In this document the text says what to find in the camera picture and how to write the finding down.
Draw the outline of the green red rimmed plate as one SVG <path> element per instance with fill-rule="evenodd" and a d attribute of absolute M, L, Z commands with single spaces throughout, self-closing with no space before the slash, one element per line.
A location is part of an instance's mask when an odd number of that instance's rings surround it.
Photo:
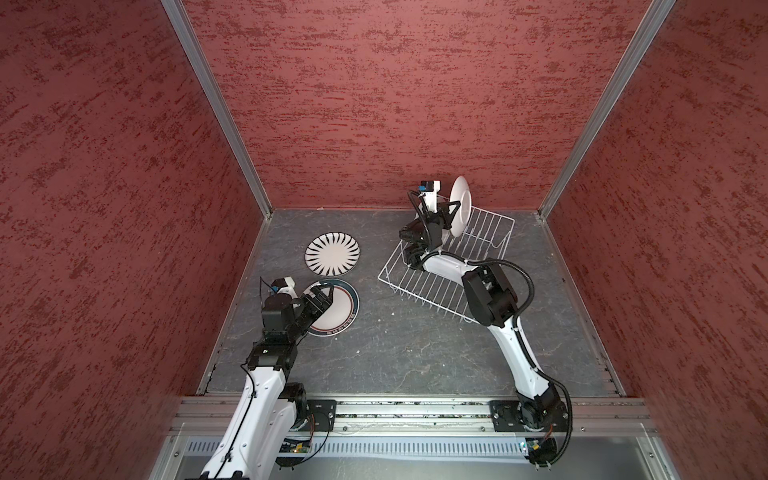
<path fill-rule="evenodd" d="M 340 279 L 323 279 L 307 287 L 303 295 L 311 292 L 311 287 L 318 284 L 333 285 L 333 304 L 309 328 L 309 334 L 315 337 L 331 337 L 338 335 L 352 325 L 360 308 L 360 299 L 355 288 Z"/>

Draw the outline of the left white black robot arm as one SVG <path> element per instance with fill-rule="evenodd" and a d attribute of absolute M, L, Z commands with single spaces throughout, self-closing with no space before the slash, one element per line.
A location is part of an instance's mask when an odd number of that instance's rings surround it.
<path fill-rule="evenodd" d="M 200 479 L 267 479 L 289 431 L 308 415 L 306 390 L 288 381 L 301 338 L 334 303 L 334 286 L 302 295 L 290 277 L 275 280 L 263 301 L 262 338 L 241 364 L 242 395 Z"/>

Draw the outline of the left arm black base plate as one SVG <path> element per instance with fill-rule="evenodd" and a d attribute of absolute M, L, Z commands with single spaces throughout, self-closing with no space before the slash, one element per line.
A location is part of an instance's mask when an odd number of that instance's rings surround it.
<path fill-rule="evenodd" d="M 292 432 L 334 430 L 338 402 L 334 399 L 308 399 L 298 403 Z"/>

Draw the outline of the blue striped white plate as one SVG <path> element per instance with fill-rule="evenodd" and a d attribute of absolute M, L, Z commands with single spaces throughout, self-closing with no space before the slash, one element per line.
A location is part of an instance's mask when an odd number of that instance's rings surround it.
<path fill-rule="evenodd" d="M 344 275 L 357 264 L 361 248 L 357 240 L 344 232 L 324 233 L 313 239 L 304 254 L 306 266 L 327 277 Z"/>

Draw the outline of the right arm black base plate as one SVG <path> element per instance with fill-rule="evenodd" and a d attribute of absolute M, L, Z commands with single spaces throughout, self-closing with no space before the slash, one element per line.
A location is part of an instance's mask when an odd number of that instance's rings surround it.
<path fill-rule="evenodd" d="M 570 426 L 570 413 L 561 401 L 538 408 L 532 402 L 491 400 L 489 409 L 495 432 L 564 433 Z"/>

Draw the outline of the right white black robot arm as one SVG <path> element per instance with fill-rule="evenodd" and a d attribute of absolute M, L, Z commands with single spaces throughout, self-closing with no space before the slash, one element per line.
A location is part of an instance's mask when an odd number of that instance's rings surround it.
<path fill-rule="evenodd" d="M 572 431 L 572 402 L 567 388 L 546 374 L 530 348 L 521 315 L 535 296 L 531 276 L 503 259 L 466 259 L 442 248 L 442 232 L 456 221 L 460 202 L 439 202 L 431 211 L 425 196 L 408 193 L 416 217 L 399 231 L 408 267 L 463 288 L 474 321 L 488 328 L 512 373 L 519 417 L 529 431 Z"/>

